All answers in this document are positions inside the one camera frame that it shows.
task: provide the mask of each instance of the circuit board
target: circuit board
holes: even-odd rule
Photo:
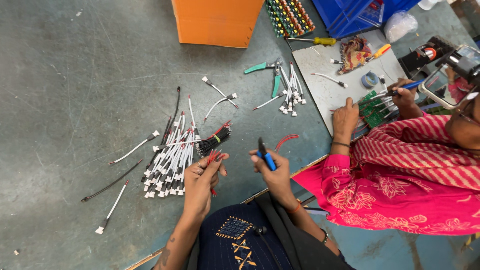
[[[280,22],[280,18],[276,15],[276,12],[273,10],[273,7],[265,1],[265,7],[270,16],[270,21],[272,22],[273,31],[275,32],[276,37],[288,37],[288,33],[285,31],[285,27]]]
[[[298,37],[315,29],[312,20],[298,0],[267,0],[266,7],[272,23],[283,25],[282,37]]]
[[[376,95],[377,95],[377,93],[375,91],[372,91],[372,92],[368,93],[363,98],[363,100],[371,99],[371,98],[375,97]],[[381,122],[384,121],[384,117],[387,116],[390,113],[389,110],[384,110],[384,111],[380,112],[381,109],[385,108],[385,104],[382,104],[382,105],[379,105],[379,106],[375,107],[375,105],[378,105],[380,103],[382,103],[382,100],[377,99],[377,100],[374,100],[370,103],[367,103],[367,104],[359,107],[360,114],[362,116],[365,116],[364,120],[365,120],[365,122],[368,123],[368,126],[370,126],[370,128],[374,128],[374,127],[378,126]]]

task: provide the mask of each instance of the bracelet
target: bracelet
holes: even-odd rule
[[[287,211],[288,214],[293,214],[293,213],[297,212],[297,211],[300,209],[300,206],[301,206],[301,204],[299,203],[299,204],[297,205],[297,208],[295,208],[295,210],[290,211],[290,210],[288,210],[288,209],[285,209],[285,211]]]
[[[350,145],[348,144],[342,144],[342,143],[339,143],[339,142],[332,142],[332,144],[335,144],[335,145],[343,145],[343,146],[346,146],[348,148],[352,148]]]
[[[320,230],[322,230],[325,234],[325,239],[322,241],[322,243],[325,245],[327,243],[327,240],[328,240],[328,233],[322,228],[320,228]]]

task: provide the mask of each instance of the blue storage rack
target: blue storage rack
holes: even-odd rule
[[[420,0],[383,0],[379,9],[370,7],[376,0],[312,0],[333,38],[348,37],[371,27],[380,27],[393,13],[409,10]]]

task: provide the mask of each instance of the wire cutter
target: wire cutter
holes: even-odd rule
[[[280,78],[281,78],[280,65],[281,64],[283,64],[283,62],[280,61],[280,57],[278,57],[276,59],[276,61],[271,63],[271,64],[267,64],[267,62],[263,62],[261,64],[255,65],[255,66],[253,66],[249,69],[246,69],[243,73],[248,74],[250,72],[254,72],[254,71],[257,71],[257,70],[263,70],[263,69],[266,69],[266,68],[274,68],[275,69],[275,84],[273,86],[273,93],[272,93],[272,97],[274,98],[276,96],[276,91],[278,90],[278,86],[280,85]]]
[[[275,162],[273,162],[273,159],[272,159],[272,156],[270,156],[270,153],[267,153],[262,137],[258,138],[257,156],[263,159],[265,163],[267,163],[267,166],[271,171],[276,170]]]

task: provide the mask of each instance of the plastic bag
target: plastic bag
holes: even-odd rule
[[[385,36],[389,43],[395,42],[406,33],[417,30],[418,22],[415,17],[405,10],[395,12],[385,25]]]

